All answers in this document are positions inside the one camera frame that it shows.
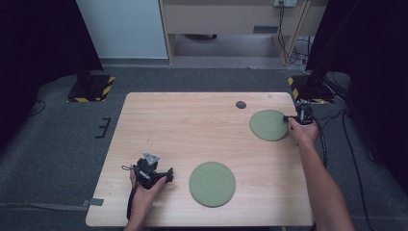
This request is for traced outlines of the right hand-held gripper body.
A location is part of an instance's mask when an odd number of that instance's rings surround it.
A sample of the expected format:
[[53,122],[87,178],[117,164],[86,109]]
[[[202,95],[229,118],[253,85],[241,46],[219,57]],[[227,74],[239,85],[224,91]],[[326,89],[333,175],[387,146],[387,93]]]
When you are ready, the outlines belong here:
[[297,111],[297,117],[295,120],[300,125],[308,125],[311,124],[313,119],[313,110],[309,104],[299,104],[295,107]]

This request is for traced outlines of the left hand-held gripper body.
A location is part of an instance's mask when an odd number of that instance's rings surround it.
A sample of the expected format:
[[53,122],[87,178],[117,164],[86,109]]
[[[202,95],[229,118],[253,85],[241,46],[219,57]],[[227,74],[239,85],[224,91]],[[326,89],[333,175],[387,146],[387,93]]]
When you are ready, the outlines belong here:
[[161,176],[156,172],[160,158],[150,153],[143,153],[135,165],[133,165],[137,181],[147,190],[151,189]]

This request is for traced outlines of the green round plate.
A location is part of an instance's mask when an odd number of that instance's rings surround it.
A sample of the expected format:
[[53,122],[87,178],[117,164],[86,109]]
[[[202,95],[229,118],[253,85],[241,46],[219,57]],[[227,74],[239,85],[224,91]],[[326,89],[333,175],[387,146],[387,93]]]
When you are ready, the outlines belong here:
[[284,114],[275,110],[263,110],[249,120],[253,134],[264,141],[278,141],[288,132],[289,125],[284,121]]
[[229,167],[207,162],[196,167],[189,179],[192,198],[200,205],[217,208],[228,203],[236,190],[236,179]]

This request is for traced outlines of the person's right hand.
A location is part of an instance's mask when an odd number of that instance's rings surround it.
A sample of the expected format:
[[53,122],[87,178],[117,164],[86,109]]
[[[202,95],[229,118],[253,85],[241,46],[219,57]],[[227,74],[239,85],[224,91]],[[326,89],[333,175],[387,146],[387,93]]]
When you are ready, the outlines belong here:
[[299,145],[313,146],[318,138],[319,129],[315,122],[300,125],[295,119],[290,118],[289,124],[293,128],[295,139]]

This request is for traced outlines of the person's left hand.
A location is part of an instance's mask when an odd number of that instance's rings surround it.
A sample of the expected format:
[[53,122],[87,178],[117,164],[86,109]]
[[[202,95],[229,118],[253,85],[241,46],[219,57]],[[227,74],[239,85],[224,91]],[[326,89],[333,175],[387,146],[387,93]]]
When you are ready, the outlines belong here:
[[137,177],[134,171],[130,172],[130,180],[133,188],[135,189],[135,195],[132,201],[131,214],[133,212],[149,214],[153,202],[159,192],[164,187],[164,182],[157,182],[151,189],[147,190],[143,186],[137,186]]

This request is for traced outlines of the black yellow striped stand base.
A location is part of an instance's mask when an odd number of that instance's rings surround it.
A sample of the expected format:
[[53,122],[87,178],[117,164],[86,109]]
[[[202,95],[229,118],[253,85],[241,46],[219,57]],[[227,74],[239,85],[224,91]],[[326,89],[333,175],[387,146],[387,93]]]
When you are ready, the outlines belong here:
[[101,102],[106,99],[115,77],[111,75],[91,75],[88,84],[79,80],[68,94],[68,102]]
[[334,102],[334,93],[324,82],[313,82],[307,75],[294,75],[288,78],[293,99],[297,103],[326,104]]

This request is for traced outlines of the grey tape strip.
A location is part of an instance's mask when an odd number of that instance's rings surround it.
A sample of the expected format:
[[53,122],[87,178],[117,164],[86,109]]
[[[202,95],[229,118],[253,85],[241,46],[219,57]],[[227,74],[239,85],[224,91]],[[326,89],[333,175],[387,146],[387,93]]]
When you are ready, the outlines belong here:
[[90,199],[84,199],[82,202],[83,207],[88,207],[90,205],[93,206],[102,206],[104,202],[104,199],[101,198],[90,198]]

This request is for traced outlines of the black curtain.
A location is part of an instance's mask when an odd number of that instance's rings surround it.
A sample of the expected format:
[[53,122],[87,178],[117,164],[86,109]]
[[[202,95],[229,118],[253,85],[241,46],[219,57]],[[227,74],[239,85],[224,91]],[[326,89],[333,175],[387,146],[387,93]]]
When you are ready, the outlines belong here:
[[351,116],[408,194],[408,0],[328,0],[307,67],[350,77]]
[[101,68],[76,0],[0,0],[0,150],[41,86],[67,75],[88,84]]

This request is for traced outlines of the grey power strip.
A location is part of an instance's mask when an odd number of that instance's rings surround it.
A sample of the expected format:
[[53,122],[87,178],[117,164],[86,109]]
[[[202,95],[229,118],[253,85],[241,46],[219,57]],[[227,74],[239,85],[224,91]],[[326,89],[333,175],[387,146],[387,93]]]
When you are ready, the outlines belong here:
[[285,7],[285,8],[294,8],[297,4],[297,0],[274,0],[274,7]]

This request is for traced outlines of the wooden cabinet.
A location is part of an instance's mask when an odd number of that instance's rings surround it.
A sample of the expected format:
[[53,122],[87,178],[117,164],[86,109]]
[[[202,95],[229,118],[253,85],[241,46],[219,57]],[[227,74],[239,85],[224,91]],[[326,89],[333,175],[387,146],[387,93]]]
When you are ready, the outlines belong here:
[[316,34],[329,0],[159,0],[167,54],[178,35],[271,35],[281,64],[289,64],[296,40]]

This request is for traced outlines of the white panel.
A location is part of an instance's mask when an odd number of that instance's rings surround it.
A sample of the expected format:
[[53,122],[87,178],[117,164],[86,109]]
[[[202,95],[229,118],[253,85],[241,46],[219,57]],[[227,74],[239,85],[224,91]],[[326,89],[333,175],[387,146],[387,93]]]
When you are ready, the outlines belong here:
[[102,59],[166,59],[159,0],[77,0]]

